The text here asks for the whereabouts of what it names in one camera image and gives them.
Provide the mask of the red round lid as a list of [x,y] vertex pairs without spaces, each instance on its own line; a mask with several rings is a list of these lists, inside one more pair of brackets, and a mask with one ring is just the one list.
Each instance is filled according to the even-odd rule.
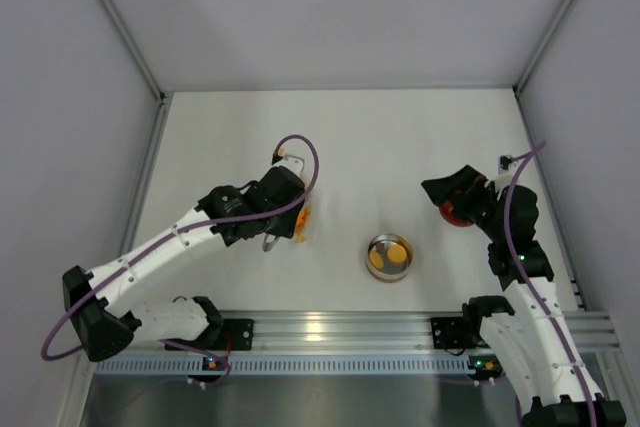
[[443,219],[453,226],[465,228],[474,224],[469,214],[451,200],[443,202],[439,207],[439,212]]

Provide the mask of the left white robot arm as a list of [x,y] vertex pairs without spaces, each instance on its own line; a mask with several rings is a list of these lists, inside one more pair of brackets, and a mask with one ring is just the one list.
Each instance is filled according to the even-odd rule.
[[133,344],[169,341],[171,348],[213,349],[224,319],[205,296],[148,304],[143,298],[180,269],[240,240],[292,238],[305,191],[302,163],[283,158],[243,189],[220,186],[181,219],[125,256],[62,276],[64,306],[92,362]]

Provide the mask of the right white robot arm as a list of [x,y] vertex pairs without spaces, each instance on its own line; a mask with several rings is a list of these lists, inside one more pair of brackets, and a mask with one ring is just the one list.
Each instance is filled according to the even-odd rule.
[[620,402],[588,372],[559,306],[555,273],[536,239],[536,193],[509,174],[493,180],[469,165],[421,184],[441,215],[476,226],[502,289],[462,306],[472,340],[488,346],[511,383],[524,426],[623,426]]

